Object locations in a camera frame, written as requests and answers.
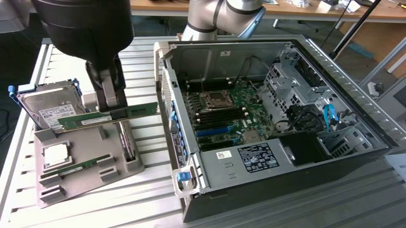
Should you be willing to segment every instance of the power supply label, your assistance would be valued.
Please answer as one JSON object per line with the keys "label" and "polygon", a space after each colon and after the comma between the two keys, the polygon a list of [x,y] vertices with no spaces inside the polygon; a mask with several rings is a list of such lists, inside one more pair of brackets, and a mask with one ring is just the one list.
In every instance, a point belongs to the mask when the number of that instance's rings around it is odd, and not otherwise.
{"label": "power supply label", "polygon": [[241,162],[249,173],[279,166],[267,143],[245,146],[237,150],[240,153]]}

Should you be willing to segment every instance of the green circuit board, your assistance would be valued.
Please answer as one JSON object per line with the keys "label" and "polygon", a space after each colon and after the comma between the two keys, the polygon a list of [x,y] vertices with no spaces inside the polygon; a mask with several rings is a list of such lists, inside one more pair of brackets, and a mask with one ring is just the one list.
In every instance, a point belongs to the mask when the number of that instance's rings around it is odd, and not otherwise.
{"label": "green circuit board", "polygon": [[[227,126],[232,126],[228,133],[196,137],[200,148],[201,145],[229,140],[233,140],[233,145],[243,145],[244,141],[241,140],[241,134],[249,130],[256,130],[261,140],[265,140],[273,133],[273,124],[269,120],[269,116],[261,102],[257,102],[257,100],[261,100],[260,96],[265,94],[256,95],[253,87],[247,85],[247,82],[244,81],[239,81],[235,86],[225,91],[232,100],[233,107],[244,107],[248,115],[241,119],[224,121]],[[195,102],[191,102],[193,97],[199,97],[199,107],[196,107],[196,104],[193,104]],[[199,123],[196,122],[196,112],[199,112],[199,110],[204,110],[207,107],[203,93],[184,93],[183,98],[188,110],[189,121],[195,130],[195,127],[199,126]]]}

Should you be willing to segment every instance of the black pole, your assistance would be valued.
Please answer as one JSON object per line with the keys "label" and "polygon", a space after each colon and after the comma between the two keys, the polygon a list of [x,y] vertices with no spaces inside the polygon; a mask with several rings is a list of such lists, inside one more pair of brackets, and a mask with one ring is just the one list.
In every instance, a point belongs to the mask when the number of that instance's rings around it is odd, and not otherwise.
{"label": "black pole", "polygon": [[340,44],[336,46],[336,48],[333,49],[332,52],[329,52],[328,56],[329,58],[335,58],[337,53],[340,52],[340,50],[343,49],[345,43],[348,42],[351,36],[356,33],[363,21],[367,19],[369,13],[372,12],[372,10],[375,9],[375,7],[377,6],[380,0],[375,0],[369,6],[369,8],[367,9],[365,13],[361,15],[359,21],[356,22],[355,26],[352,27],[352,29],[348,31],[347,36],[343,38]]}

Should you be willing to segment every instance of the wooden table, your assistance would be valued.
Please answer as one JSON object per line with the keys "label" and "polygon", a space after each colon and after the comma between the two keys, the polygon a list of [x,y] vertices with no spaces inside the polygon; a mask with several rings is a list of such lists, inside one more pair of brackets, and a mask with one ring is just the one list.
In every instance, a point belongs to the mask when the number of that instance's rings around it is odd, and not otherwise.
{"label": "wooden table", "polygon": [[[288,19],[288,20],[324,20],[336,21],[341,14],[341,10],[329,10],[327,13],[317,12],[319,1],[311,0],[308,8],[299,8],[283,0],[276,0],[279,5],[264,4],[265,19]],[[189,3],[183,0],[169,2],[160,0],[150,2],[149,0],[130,0],[132,15],[142,16],[187,16]],[[357,21],[364,14],[367,7],[360,7],[353,13],[344,13],[341,21]],[[399,8],[394,3],[381,0],[373,9],[367,22],[404,23],[406,10]]]}

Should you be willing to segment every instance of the floor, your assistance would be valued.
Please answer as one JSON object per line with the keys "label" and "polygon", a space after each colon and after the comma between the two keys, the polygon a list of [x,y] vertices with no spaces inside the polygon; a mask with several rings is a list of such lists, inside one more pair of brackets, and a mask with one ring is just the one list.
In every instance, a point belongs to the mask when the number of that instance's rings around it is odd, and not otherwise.
{"label": "floor", "polygon": [[[183,31],[185,23],[184,17],[170,17],[169,20],[161,17],[132,17],[134,36],[173,36]],[[299,24],[295,20],[283,20],[279,28],[272,28],[272,20],[264,19],[255,34],[305,34],[320,45],[332,24],[332,22],[323,21],[305,21],[304,24]],[[18,106],[8,98],[6,87],[8,85],[17,86],[29,83],[41,39],[45,37],[46,33],[34,14],[30,14],[29,27],[24,31],[0,34],[0,90],[4,91],[0,93],[0,170],[20,114]],[[341,37],[341,33],[333,30],[323,46],[327,53],[332,51]],[[372,59],[367,59],[347,48],[336,62],[353,80],[361,80],[377,64]],[[383,71],[376,75],[373,81],[381,82],[387,88],[395,80],[396,78]]]}

